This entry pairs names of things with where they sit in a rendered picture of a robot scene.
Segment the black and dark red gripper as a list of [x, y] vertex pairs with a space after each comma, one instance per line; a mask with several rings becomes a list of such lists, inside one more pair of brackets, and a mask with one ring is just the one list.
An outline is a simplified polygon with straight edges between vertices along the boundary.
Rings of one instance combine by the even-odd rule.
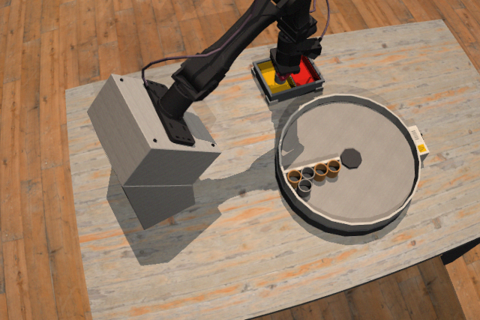
[[270, 49], [270, 59], [280, 81], [285, 81], [292, 73], [300, 73], [301, 68], [299, 65], [289, 67], [290, 55], [294, 54], [295, 52], [286, 54], [282, 53], [277, 47]]

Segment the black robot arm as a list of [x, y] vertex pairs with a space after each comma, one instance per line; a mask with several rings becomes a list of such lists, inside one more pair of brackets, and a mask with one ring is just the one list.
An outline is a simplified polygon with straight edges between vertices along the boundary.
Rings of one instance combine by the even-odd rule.
[[300, 65], [302, 55], [314, 60], [321, 54], [322, 46], [317, 37], [309, 38], [317, 32], [317, 21], [309, 14], [311, 0], [272, 1], [276, 5], [271, 0], [259, 0], [253, 16], [245, 22], [251, 14], [254, 0], [219, 40], [196, 55], [218, 49], [216, 53], [184, 61], [171, 76], [175, 82], [169, 91], [165, 85], [157, 82], [146, 80], [143, 83], [171, 142], [187, 146], [195, 144], [183, 119], [184, 113], [193, 102], [203, 100], [218, 87], [241, 52], [276, 20], [280, 29], [278, 49], [286, 54], [295, 52], [289, 57], [289, 67]]

